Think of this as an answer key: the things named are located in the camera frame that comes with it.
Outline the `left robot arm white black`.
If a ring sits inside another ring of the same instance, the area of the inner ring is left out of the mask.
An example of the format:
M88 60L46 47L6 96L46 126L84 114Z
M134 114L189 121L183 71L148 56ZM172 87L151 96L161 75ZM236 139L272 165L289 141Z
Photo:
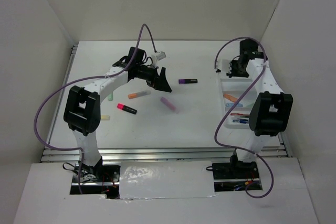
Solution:
M155 90L172 92L164 67L158 72L158 62L166 58L164 52L155 52L152 63L146 65L146 52L131 47L129 54L115 62L106 75L84 87L73 86L69 90L64 121L72 130L77 146L82 149L79 164L91 181L103 177L102 156L98 150L96 129L101 121L101 103L117 88L138 78L145 80Z

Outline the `pale green highlighter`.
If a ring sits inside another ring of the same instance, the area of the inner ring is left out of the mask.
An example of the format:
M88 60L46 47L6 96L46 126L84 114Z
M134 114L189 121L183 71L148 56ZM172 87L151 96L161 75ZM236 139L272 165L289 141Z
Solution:
M113 100L113 94L112 94L112 93L109 94L109 96L108 96L108 100L109 100L109 101L112 101L112 100Z

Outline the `orange translucent highlighter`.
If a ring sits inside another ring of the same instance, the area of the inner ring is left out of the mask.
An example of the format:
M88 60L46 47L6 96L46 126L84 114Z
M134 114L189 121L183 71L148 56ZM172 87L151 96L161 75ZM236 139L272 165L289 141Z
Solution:
M227 99L228 101L230 101L232 103L235 103L235 102L238 101L238 98L236 98L236 97L234 97L234 96L232 96L230 94L227 94L227 93L224 93L223 97L224 97L224 99Z

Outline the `red pen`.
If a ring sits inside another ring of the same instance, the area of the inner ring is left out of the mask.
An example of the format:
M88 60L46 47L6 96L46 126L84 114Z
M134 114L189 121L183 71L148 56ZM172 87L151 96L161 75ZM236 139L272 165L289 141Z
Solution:
M243 117L243 118L250 117L249 114L244 114L244 113L231 113L230 116L238 116L238 117Z

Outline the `purple black highlighter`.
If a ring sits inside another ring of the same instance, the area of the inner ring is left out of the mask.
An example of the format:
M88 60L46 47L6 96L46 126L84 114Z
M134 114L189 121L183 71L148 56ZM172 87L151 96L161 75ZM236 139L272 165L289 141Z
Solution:
M197 79L179 79L179 84L195 84L198 83Z

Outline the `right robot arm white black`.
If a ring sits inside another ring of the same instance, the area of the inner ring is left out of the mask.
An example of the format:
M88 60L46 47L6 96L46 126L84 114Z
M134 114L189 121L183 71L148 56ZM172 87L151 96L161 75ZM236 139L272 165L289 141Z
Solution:
M255 166L256 154L266 145L270 137L285 131L293 97L279 87L269 68L261 46L252 39L239 43L238 59L230 62L228 77L250 78L257 93L256 101L249 114L251 135L230 158L229 172L235 178L242 177L247 169Z

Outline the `blue purple pen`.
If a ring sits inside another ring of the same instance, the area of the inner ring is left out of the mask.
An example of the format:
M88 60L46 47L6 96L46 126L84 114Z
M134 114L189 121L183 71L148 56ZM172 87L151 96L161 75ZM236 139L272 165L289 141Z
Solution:
M233 120L234 123L239 123L239 124L248 124L249 121L244 121L244 120Z

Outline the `pink black highlighter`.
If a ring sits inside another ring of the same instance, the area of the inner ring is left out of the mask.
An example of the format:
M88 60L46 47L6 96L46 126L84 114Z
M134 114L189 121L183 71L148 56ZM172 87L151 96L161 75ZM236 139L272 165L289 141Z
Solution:
M121 103L117 104L117 108L119 110L126 111L126 112L131 113L131 114L137 114L137 110L136 109L131 108L131 107L126 106L126 105L121 104Z

